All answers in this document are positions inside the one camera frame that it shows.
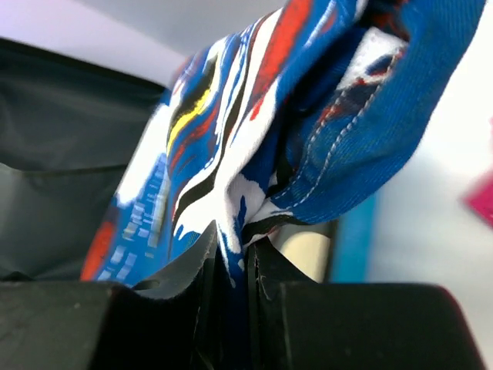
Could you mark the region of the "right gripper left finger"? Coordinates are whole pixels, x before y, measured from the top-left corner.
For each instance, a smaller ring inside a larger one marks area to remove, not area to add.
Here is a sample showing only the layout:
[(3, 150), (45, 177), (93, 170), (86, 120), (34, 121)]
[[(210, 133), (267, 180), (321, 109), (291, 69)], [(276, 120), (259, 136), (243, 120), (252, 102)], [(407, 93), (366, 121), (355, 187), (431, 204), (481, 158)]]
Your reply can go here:
[(112, 282), (1, 285), (3, 369), (187, 369), (216, 252), (210, 224), (193, 246), (129, 288)]

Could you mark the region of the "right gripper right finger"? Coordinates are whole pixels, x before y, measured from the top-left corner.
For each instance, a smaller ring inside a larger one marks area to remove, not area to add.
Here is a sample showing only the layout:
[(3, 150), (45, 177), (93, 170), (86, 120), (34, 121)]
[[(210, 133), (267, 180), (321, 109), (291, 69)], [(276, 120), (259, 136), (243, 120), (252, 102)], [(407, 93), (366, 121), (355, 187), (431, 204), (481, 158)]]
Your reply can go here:
[(255, 369), (483, 369), (461, 308), (432, 284), (311, 280), (268, 239), (247, 255)]

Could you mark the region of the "blue white patterned cloth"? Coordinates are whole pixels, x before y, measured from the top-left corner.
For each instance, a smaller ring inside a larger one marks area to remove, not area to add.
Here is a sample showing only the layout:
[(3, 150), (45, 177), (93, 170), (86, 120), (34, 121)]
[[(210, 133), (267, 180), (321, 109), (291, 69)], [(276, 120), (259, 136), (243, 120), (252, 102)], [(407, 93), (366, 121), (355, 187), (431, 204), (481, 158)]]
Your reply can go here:
[(191, 57), (154, 112), (81, 278), (133, 286), (214, 226), (247, 248), (333, 220), (412, 156), (482, 1), (291, 1)]

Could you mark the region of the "pink cloth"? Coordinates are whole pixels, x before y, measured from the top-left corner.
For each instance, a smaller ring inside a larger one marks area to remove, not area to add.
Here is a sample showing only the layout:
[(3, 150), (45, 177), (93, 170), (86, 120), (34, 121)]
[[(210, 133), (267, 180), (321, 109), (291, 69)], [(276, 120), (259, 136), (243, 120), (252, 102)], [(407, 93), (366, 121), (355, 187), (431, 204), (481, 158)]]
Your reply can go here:
[(461, 202), (479, 220), (492, 228), (492, 166), (475, 178)]

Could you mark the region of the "blue hard-shell suitcase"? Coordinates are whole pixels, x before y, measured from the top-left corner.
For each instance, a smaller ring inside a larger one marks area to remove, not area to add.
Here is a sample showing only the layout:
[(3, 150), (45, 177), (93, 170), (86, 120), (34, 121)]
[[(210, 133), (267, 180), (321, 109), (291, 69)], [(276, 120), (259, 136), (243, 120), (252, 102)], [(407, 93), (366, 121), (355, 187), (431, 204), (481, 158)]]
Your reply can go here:
[(101, 219), (148, 247), (167, 191), (168, 96), (9, 44), (1, 52), (1, 279), (74, 280)]

